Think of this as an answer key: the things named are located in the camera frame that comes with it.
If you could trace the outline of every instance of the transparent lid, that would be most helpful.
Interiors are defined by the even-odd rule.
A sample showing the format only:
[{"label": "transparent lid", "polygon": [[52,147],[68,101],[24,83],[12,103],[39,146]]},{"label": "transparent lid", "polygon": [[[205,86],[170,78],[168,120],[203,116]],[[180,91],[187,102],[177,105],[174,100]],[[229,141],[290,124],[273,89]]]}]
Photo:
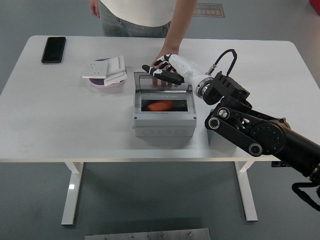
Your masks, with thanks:
[{"label": "transparent lid", "polygon": [[192,86],[188,84],[175,85],[169,82],[161,81],[149,73],[135,72],[135,91],[136,92],[167,92],[167,93],[186,93],[192,91]]}]

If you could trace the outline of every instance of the black cable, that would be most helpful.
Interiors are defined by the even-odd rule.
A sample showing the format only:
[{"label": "black cable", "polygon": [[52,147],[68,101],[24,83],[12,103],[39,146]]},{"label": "black cable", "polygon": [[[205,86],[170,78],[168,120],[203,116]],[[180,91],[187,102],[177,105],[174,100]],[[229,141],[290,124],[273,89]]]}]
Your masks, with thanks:
[{"label": "black cable", "polygon": [[311,207],[313,207],[315,210],[319,211],[320,212],[320,205],[318,205],[315,201],[313,201],[311,199],[311,197],[306,194],[305,191],[302,191],[300,190],[299,188],[314,188],[314,187],[317,187],[319,186],[318,183],[316,182],[297,182],[297,183],[294,183],[292,185],[292,190],[303,200],[305,201],[307,204],[309,204]]},{"label": "black cable", "polygon": [[230,67],[229,67],[229,69],[228,69],[228,72],[226,73],[226,76],[227,76],[227,77],[228,77],[229,74],[231,73],[231,70],[232,70],[232,68],[234,67],[234,65],[235,65],[235,63],[236,63],[236,61],[237,61],[238,55],[237,55],[236,51],[235,51],[234,49],[228,49],[228,50],[224,51],[224,52],[218,57],[218,59],[217,59],[217,60],[215,61],[215,63],[214,63],[214,65],[217,65],[218,62],[220,61],[220,59],[221,59],[224,55],[226,55],[227,53],[229,53],[229,52],[232,52],[233,61],[232,61],[231,65],[230,65]]}]

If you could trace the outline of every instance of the gray floor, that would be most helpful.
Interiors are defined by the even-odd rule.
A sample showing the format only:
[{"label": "gray floor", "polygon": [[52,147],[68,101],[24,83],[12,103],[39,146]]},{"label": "gray floor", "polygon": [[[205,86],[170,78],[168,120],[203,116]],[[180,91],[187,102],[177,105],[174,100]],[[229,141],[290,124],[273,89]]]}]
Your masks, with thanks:
[{"label": "gray floor", "polygon": [[[320,16],[308,0],[200,2],[222,4],[226,17],[194,17],[187,38],[293,42],[320,86]],[[1,0],[0,23],[0,92],[29,37],[102,35],[86,0]],[[256,162],[248,176],[258,222],[246,222],[231,162],[87,163],[74,225],[61,226],[65,164],[1,163],[0,239],[191,228],[209,228],[212,240],[319,238],[320,213],[291,191],[300,173]]]}]

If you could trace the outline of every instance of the gray electrical box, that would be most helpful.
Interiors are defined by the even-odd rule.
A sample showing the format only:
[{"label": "gray electrical box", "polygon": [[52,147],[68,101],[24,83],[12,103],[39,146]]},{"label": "gray electrical box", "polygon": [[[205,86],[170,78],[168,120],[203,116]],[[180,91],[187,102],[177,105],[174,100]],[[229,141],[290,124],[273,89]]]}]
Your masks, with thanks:
[{"label": "gray electrical box", "polygon": [[[133,126],[136,136],[192,136],[197,114],[192,86],[153,85],[156,79],[146,72],[135,72]],[[164,104],[167,109],[157,110]]]}]

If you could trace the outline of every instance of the robotic arm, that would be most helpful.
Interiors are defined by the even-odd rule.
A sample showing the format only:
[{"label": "robotic arm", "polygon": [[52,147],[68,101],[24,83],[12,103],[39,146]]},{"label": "robotic arm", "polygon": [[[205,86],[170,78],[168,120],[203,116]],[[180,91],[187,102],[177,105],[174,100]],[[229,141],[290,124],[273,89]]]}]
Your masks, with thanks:
[{"label": "robotic arm", "polygon": [[[233,61],[227,74],[218,72],[212,77],[211,73],[220,59],[229,52],[233,54]],[[246,100],[250,93],[229,77],[236,60],[237,53],[229,49],[205,74],[193,62],[178,55],[165,55],[155,63],[162,63],[161,68],[169,67],[166,71],[147,65],[142,68],[160,80],[177,85],[192,85],[194,94],[208,105],[219,102],[206,118],[205,127],[254,157],[273,155],[306,178],[309,177],[311,182],[295,183],[292,190],[320,211],[320,206],[300,190],[320,185],[320,146],[291,130],[285,118],[275,118],[252,110]],[[316,192],[320,198],[320,187]]]}]

